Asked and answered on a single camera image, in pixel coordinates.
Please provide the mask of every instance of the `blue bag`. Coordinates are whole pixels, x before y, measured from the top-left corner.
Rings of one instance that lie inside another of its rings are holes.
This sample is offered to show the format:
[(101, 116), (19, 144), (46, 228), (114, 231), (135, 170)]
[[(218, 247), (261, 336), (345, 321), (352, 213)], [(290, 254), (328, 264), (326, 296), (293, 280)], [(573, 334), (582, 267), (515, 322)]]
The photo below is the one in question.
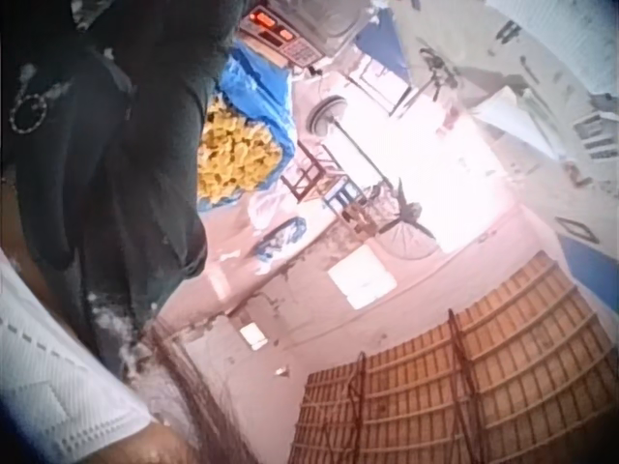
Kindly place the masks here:
[[(280, 163), (258, 186), (260, 190), (268, 189), (294, 158), (297, 146), (297, 129), (292, 119), (292, 88), (289, 72), (269, 63), (237, 41), (225, 64), (218, 88), (227, 102), (239, 113), (250, 120), (264, 123), (281, 146)], [(234, 203), (240, 196), (239, 191), (216, 205), (202, 199), (198, 203), (198, 211), (206, 212), (218, 206)]]

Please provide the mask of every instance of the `standing fan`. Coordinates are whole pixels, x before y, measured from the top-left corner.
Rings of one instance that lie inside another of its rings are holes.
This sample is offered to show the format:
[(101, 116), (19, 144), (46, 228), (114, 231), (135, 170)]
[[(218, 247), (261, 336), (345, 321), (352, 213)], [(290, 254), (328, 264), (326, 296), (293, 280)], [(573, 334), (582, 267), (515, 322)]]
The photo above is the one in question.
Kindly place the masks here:
[(418, 222), (421, 205), (407, 203), (401, 180), (398, 189), (394, 189), (374, 161), (341, 126), (339, 121), (347, 106), (346, 99), (340, 96), (331, 96), (320, 102), (308, 117), (309, 132), (325, 137), (332, 131), (339, 131), (382, 178), (368, 195), (361, 193), (362, 196), (356, 198), (378, 225), (374, 239), (399, 259), (418, 260), (430, 256), (438, 249), (438, 244), (432, 233)]

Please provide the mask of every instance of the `fan stand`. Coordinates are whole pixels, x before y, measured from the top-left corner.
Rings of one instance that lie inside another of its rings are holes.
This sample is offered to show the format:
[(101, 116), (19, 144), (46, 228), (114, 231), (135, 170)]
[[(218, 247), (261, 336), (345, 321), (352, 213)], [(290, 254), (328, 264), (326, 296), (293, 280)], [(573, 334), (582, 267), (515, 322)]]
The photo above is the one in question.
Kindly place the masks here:
[[(308, 131), (319, 137), (326, 137), (333, 131), (339, 131), (380, 175), (382, 184), (393, 193), (394, 186), (389, 179), (356, 140), (341, 126), (340, 121), (347, 108), (348, 102), (341, 96), (331, 96), (321, 101), (309, 114)], [(350, 194), (350, 189), (345, 191), (346, 186), (352, 186), (355, 190), (356, 195), (354, 197)], [(372, 208), (378, 213), (377, 216), (381, 217), (379, 209), (373, 205), (373, 201), (366, 198), (363, 191), (348, 176), (346, 176), (340, 190), (337, 190), (331, 196), (323, 196), (323, 201), (340, 220), (352, 228), (360, 240), (365, 241), (373, 237), (389, 254), (396, 258), (404, 260), (423, 259), (438, 249), (438, 244), (434, 240), (424, 234), (416, 233), (415, 229), (408, 224), (398, 225), (394, 228), (394, 233), (379, 234), (380, 228), (368, 211), (369, 208)]]

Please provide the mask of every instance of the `person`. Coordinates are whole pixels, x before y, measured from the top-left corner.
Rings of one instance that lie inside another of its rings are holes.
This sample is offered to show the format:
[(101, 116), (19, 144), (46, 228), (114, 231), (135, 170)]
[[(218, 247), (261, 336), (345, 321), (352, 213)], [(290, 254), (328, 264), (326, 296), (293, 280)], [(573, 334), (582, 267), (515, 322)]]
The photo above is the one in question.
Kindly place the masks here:
[[(77, 23), (69, 0), (3, 2), (0, 425), (24, 462), (257, 462), (152, 324), (203, 269), (195, 154), (248, 6), (116, 0)], [(147, 324), (197, 445), (119, 380)]]

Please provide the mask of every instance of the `window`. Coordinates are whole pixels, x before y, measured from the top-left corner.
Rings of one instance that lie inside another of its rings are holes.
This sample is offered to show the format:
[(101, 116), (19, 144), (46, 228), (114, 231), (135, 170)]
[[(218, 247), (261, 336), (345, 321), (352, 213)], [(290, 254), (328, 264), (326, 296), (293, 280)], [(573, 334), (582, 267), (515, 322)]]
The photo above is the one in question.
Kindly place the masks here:
[(255, 322), (247, 324), (239, 331), (253, 351), (257, 351), (269, 341), (264, 333), (255, 325)]
[(367, 245), (363, 245), (329, 270), (329, 277), (355, 309), (384, 297), (397, 283)]

